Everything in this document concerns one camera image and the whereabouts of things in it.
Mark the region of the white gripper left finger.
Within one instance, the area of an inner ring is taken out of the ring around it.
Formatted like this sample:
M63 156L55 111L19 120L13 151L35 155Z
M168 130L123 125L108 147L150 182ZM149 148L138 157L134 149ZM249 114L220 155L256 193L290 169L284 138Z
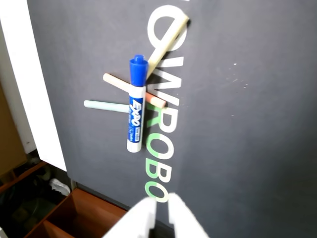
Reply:
M134 205L103 237L148 238L156 223L157 202L146 197Z

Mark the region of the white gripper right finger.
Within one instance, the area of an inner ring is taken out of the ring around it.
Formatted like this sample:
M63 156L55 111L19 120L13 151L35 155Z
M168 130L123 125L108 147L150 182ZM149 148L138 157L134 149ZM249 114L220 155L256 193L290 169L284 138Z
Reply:
M176 238L208 238L192 211L176 193L169 194L168 220L174 226Z

